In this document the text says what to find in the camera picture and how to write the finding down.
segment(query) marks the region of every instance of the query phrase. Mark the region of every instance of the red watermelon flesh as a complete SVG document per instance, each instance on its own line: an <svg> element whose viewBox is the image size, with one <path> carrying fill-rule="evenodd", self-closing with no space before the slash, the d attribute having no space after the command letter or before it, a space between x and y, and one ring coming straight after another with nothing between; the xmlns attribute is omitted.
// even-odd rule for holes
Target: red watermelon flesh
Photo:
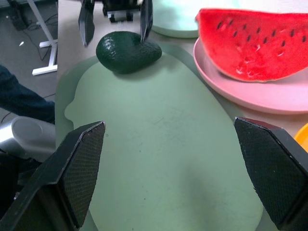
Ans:
<svg viewBox="0 0 308 231"><path fill-rule="evenodd" d="M196 20L205 52L234 79L278 80L308 66L308 13L201 9Z"/></svg>

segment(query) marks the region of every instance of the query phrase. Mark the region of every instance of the metal frame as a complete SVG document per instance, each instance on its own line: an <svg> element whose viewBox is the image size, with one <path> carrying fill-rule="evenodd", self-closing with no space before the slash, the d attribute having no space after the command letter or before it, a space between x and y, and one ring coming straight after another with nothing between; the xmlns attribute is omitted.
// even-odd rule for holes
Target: metal frame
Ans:
<svg viewBox="0 0 308 231"><path fill-rule="evenodd" d="M39 13L39 10L37 8L37 6L35 5L33 0L27 0L27 2L29 3L35 17L37 18L40 26L42 27L48 41L46 42L41 42L39 44L40 48L43 47L49 47L51 46L51 53L50 53L50 58L49 58L49 64L47 67L42 67L42 68L38 68L38 69L34 69L32 71L32 75L37 76L37 75L41 75L41 74L45 74L45 73L50 73L50 72L54 72L58 70L58 65L55 65L55 61L56 61L56 55L57 55L57 49L58 49L58 40L54 40L42 18L42 16Z"/></svg>

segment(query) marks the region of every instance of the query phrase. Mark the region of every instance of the pink plate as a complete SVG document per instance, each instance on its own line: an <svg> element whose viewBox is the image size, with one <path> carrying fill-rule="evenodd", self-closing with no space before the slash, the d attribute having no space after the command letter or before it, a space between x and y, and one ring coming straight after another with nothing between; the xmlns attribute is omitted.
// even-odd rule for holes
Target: pink plate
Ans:
<svg viewBox="0 0 308 231"><path fill-rule="evenodd" d="M308 68L273 82L247 83L220 73L206 55L200 39L194 45L193 58L208 85L239 105L274 114L308 113Z"/></svg>

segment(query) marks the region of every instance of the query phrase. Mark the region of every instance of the dark green avocado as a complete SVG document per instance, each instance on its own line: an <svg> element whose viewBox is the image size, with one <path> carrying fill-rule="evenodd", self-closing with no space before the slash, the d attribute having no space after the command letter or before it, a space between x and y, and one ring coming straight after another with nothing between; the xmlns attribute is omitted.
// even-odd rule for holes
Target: dark green avocado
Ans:
<svg viewBox="0 0 308 231"><path fill-rule="evenodd" d="M102 37L96 47L96 56L107 69L129 74L158 60L162 50L154 42L141 43L139 34L115 31Z"/></svg>

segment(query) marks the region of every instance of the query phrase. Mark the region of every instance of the person's leg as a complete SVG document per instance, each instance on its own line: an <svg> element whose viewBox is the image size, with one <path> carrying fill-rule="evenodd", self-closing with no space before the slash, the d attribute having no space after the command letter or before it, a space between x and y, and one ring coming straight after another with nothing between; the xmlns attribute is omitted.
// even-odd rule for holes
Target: person's leg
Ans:
<svg viewBox="0 0 308 231"><path fill-rule="evenodd" d="M16 76L0 65L0 107L19 116L54 123L54 102L48 102L21 85Z"/></svg>

